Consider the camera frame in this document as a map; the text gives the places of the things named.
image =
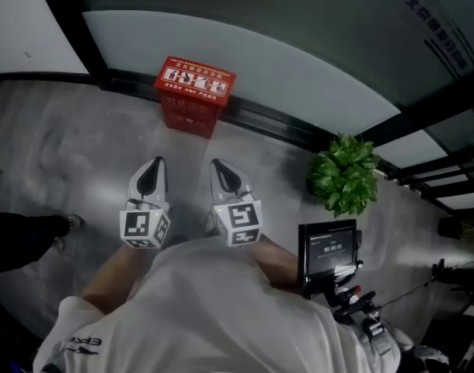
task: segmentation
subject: red box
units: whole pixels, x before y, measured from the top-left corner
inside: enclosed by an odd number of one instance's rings
[[[166,126],[211,138],[234,82],[229,71],[167,57],[154,83]]]

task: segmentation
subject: concrete floor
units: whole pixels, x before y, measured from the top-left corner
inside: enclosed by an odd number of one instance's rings
[[[263,202],[264,231],[297,252],[297,225],[333,216],[305,192],[309,152],[219,123],[213,138],[166,128],[157,104],[60,82],[0,84],[0,211],[37,215],[80,214],[87,227],[38,262],[0,274],[0,302],[22,324],[44,337],[67,295],[78,293],[114,250],[118,211],[130,176],[162,155],[169,172],[173,228],[203,234],[209,207],[208,163],[227,159],[246,170]],[[437,236],[443,211],[419,196],[379,181],[378,203],[358,218],[365,261],[352,285],[376,290],[383,304],[427,281],[429,267],[474,261],[474,243]],[[443,284],[432,284],[384,309],[393,325],[419,340],[436,314],[458,312],[467,302]]]

